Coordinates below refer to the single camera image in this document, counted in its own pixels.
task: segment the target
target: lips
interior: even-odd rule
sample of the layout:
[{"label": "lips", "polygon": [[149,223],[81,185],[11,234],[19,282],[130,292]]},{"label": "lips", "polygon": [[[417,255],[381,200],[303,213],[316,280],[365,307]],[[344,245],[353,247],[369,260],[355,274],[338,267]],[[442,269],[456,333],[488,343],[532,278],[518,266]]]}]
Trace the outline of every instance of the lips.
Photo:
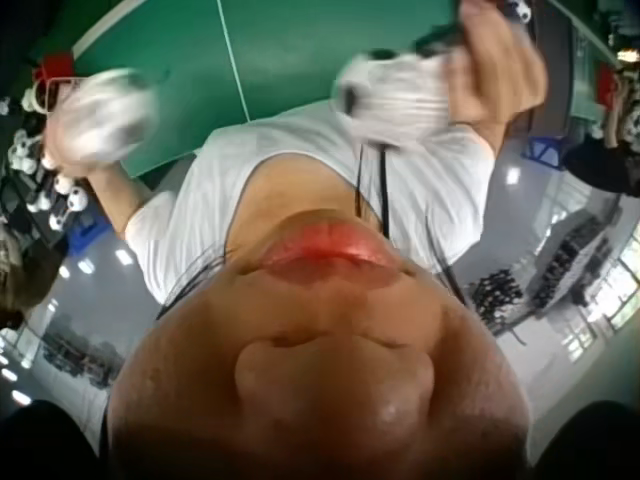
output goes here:
[{"label": "lips", "polygon": [[267,268],[295,261],[322,263],[331,259],[388,269],[399,266],[382,237],[364,225],[338,219],[323,219],[286,232],[267,248],[259,263]]}]

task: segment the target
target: white cloth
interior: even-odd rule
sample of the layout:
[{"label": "white cloth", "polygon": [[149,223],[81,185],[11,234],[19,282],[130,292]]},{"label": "white cloth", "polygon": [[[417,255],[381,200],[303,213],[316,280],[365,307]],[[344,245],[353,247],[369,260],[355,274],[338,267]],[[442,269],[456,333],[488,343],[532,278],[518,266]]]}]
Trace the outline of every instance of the white cloth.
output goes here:
[{"label": "white cloth", "polygon": [[[198,270],[206,251],[224,251],[245,183],[262,161],[303,154],[355,185],[360,151],[328,102],[213,132],[177,198],[168,192],[156,195],[127,225],[126,240],[153,296],[165,303],[178,281]],[[366,147],[363,152],[362,194],[380,216],[378,154]],[[463,125],[437,133],[411,151],[389,151],[394,246],[417,264],[437,270],[428,225],[446,260],[457,260],[480,239],[494,163],[489,144]]]}]

